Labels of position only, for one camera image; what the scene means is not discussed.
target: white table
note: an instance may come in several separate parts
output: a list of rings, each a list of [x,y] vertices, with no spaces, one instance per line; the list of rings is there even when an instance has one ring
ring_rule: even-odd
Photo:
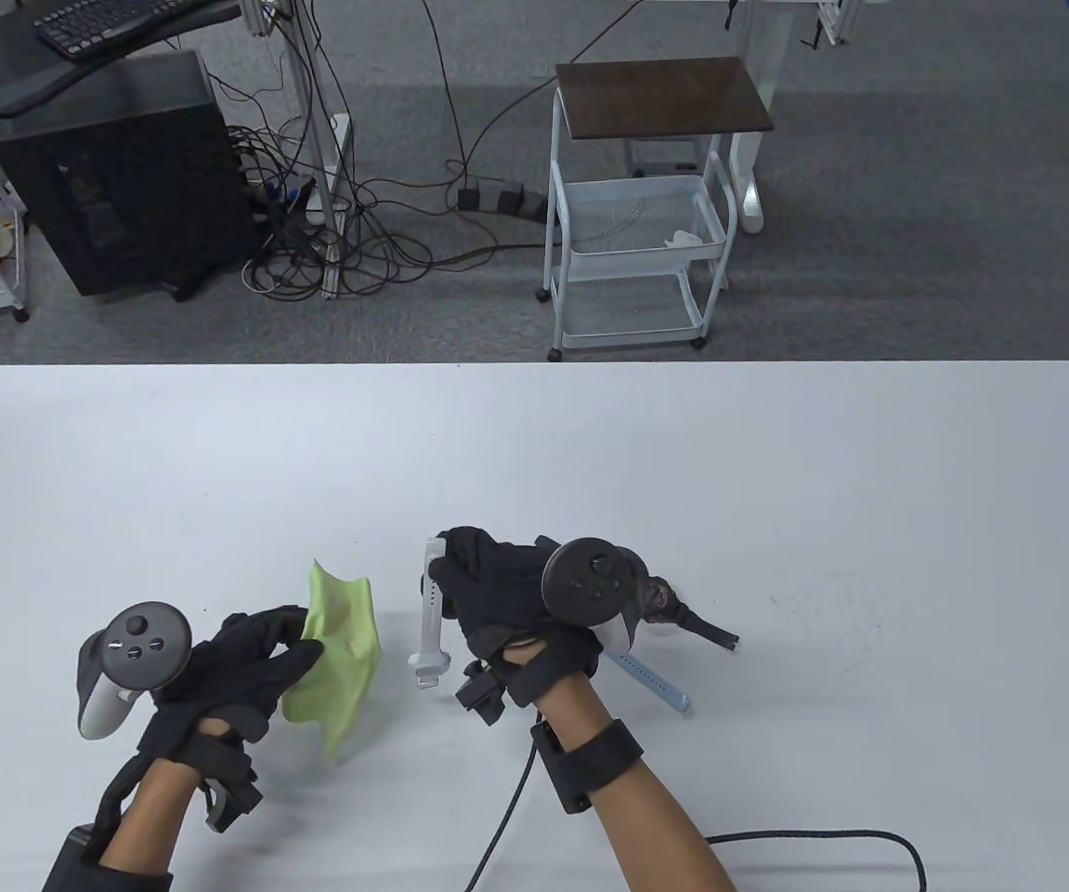
[[[639,637],[687,719],[598,676],[704,832],[889,829],[936,892],[1069,892],[1069,363],[0,369],[0,892],[40,889],[149,711],[77,738],[83,637],[144,598],[200,637],[306,603],[313,557],[373,582],[365,721],[330,770],[314,727],[255,747],[265,803],[222,839],[197,803],[176,888],[462,889],[529,717],[407,671],[454,523],[607,536],[741,633]],[[742,892],[915,888],[873,842],[721,855]],[[480,888],[622,882],[538,768]]]

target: vr controller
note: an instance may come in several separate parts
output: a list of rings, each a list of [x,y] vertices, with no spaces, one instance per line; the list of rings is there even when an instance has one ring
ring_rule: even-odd
[[[77,726],[86,740],[104,740],[129,717],[144,691],[172,682],[191,653],[187,617],[159,600],[126,608],[80,646]]]
[[[631,675],[644,682],[648,676],[652,681],[648,687],[675,695],[665,699],[679,711],[687,708],[686,695],[628,655],[637,625],[642,620],[673,624],[725,649],[737,648],[739,636],[700,619],[665,579],[650,576],[646,563],[631,549],[590,538],[558,544],[540,536],[534,543],[555,550],[542,569],[542,602],[547,613],[563,624],[592,630],[605,653]],[[445,549],[445,540],[431,539],[424,552],[420,650],[409,660],[420,688],[438,685],[439,676],[450,666],[450,656],[440,646],[443,593],[429,572],[431,563],[444,556]],[[500,701],[503,687],[479,660],[470,663],[464,675],[467,680],[456,692],[456,699],[492,725],[505,709]]]

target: table leg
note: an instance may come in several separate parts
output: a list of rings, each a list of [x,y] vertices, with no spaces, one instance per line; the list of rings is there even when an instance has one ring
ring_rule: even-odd
[[[786,50],[793,35],[796,10],[792,3],[761,3],[761,0],[754,0],[749,13],[745,34],[747,50],[743,59],[747,71],[754,76],[761,102],[769,108],[773,105],[777,78],[781,75]],[[750,235],[764,229],[764,211],[754,174],[760,149],[760,133],[738,133],[731,139],[729,169],[732,173],[732,186],[741,205],[741,228]]]

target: computer tower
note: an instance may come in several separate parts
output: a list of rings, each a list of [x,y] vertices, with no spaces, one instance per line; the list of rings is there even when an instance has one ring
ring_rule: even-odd
[[[0,166],[81,294],[187,296],[255,247],[241,162],[193,51],[120,60],[0,122]]]

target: floor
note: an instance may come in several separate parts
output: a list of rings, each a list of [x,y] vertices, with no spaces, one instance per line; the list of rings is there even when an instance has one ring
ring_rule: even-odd
[[[620,6],[434,0],[432,9],[461,123],[475,136]],[[588,59],[726,52],[725,15],[722,3],[645,3]],[[325,0],[319,17],[363,174],[439,178],[456,138],[422,5]],[[241,89],[278,84],[273,52],[239,22],[185,43]],[[272,122],[282,122],[280,95],[265,99]],[[258,120],[248,105],[223,105],[232,123]],[[775,122],[758,167],[766,230],[738,241],[732,294],[708,349],[580,359],[1069,357],[1065,0],[869,9],[855,46],[792,47]],[[549,97],[525,103],[489,133],[479,172],[545,182],[548,126]],[[579,148],[577,169],[616,173],[615,145]],[[444,253],[483,243],[454,220],[383,214]],[[542,239],[521,221],[499,220],[497,232],[507,242]],[[551,338],[551,310],[531,297],[539,251],[362,301],[282,305],[226,276],[176,305],[159,293],[81,297],[41,235],[32,247],[33,318],[0,316],[0,363],[542,360]]]

